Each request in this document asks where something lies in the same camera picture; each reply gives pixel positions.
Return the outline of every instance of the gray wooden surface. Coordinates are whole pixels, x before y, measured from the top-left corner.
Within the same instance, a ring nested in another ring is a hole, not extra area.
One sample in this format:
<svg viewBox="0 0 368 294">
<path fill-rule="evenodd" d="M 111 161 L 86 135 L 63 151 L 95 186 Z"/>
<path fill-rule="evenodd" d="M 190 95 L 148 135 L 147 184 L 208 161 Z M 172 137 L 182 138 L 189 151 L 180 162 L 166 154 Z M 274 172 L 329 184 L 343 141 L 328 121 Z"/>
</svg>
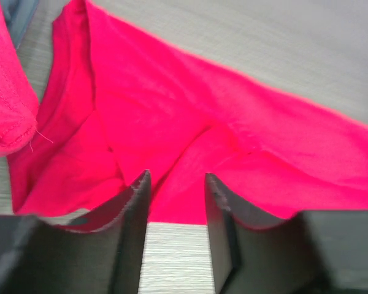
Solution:
<svg viewBox="0 0 368 294">
<path fill-rule="evenodd" d="M 18 54 L 42 97 L 51 22 L 41 0 Z M 368 123 L 368 0 L 95 0 L 184 49 Z M 0 158 L 0 213 L 11 213 Z M 205 227 L 150 224 L 141 293 L 213 293 Z"/>
</svg>

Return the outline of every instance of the red garment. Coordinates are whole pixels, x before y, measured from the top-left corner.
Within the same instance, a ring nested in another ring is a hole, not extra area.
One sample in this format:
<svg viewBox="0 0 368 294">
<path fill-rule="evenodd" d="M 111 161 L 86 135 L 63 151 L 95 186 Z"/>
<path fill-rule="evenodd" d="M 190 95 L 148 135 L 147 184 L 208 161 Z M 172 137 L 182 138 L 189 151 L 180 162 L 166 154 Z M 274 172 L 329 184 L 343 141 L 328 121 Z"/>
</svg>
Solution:
<svg viewBox="0 0 368 294">
<path fill-rule="evenodd" d="M 41 136 L 9 156 L 13 209 L 93 209 L 143 170 L 149 221 L 205 224 L 204 175 L 279 217 L 368 209 L 368 126 L 168 45 L 85 0 L 53 24 Z"/>
<path fill-rule="evenodd" d="M 31 140 L 37 110 L 38 98 L 21 67 L 0 5 L 0 156 Z"/>
</svg>

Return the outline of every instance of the pink fabric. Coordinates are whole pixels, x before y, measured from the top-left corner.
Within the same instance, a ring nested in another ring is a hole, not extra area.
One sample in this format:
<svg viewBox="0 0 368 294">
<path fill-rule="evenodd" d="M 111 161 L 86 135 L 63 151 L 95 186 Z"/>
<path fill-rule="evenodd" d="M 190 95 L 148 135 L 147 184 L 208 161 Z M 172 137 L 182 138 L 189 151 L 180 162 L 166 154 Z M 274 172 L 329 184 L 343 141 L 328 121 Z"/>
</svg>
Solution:
<svg viewBox="0 0 368 294">
<path fill-rule="evenodd" d="M 0 156 L 31 140 L 37 110 L 38 98 L 23 72 L 0 5 Z"/>
<path fill-rule="evenodd" d="M 85 0 L 53 24 L 34 152 L 13 209 L 93 209 L 149 169 L 149 221 L 205 224 L 204 175 L 279 217 L 368 209 L 368 126 L 183 52 Z"/>
</svg>

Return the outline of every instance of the red shirt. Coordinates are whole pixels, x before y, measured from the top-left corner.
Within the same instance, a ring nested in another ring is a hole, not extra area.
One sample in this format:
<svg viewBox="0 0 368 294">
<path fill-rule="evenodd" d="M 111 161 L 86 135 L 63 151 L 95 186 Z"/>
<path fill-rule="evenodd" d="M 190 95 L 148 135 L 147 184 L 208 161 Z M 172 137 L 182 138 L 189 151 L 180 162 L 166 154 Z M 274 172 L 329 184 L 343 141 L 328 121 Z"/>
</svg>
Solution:
<svg viewBox="0 0 368 294">
<path fill-rule="evenodd" d="M 204 175 L 279 217 L 368 209 L 368 126 L 73 0 L 53 23 L 39 132 L 9 156 L 13 209 L 93 209 L 149 169 L 149 221 L 205 224 Z"/>
</svg>

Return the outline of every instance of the folded cloth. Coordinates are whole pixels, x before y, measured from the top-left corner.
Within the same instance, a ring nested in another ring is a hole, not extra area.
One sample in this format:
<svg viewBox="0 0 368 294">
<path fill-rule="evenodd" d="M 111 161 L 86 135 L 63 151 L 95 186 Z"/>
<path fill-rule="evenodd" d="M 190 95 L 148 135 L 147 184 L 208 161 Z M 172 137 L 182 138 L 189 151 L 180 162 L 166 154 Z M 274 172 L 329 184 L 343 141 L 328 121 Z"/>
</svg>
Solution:
<svg viewBox="0 0 368 294">
<path fill-rule="evenodd" d="M 31 140 L 37 110 L 38 98 L 21 67 L 0 4 L 0 156 Z"/>
<path fill-rule="evenodd" d="M 13 209 L 93 209 L 145 169 L 149 221 L 205 224 L 204 176 L 279 217 L 368 209 L 368 126 L 183 52 L 86 0 L 53 24 L 42 136 L 8 157 Z"/>
</svg>

